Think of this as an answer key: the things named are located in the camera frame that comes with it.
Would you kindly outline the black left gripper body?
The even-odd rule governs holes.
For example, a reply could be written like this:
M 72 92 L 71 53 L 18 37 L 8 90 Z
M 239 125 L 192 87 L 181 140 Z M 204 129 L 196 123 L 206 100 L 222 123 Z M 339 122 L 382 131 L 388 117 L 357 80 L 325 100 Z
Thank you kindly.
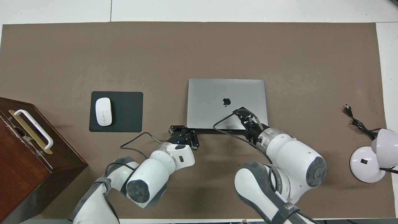
M 175 132 L 170 134 L 169 142 L 172 144 L 179 144 L 179 145 L 189 145 L 191 146 L 191 134 L 195 133 L 193 129 L 186 128 L 181 132 Z

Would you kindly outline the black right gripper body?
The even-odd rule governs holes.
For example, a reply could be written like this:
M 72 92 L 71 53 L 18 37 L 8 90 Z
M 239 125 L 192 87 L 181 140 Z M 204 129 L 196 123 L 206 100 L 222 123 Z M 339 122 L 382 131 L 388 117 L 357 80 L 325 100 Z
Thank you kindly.
M 268 129 L 268 126 L 262 123 L 262 129 L 259 129 L 258 126 L 251 126 L 250 123 L 246 123 L 246 139 L 253 143 L 254 145 L 258 142 L 258 137 L 263 132 L 263 130 Z

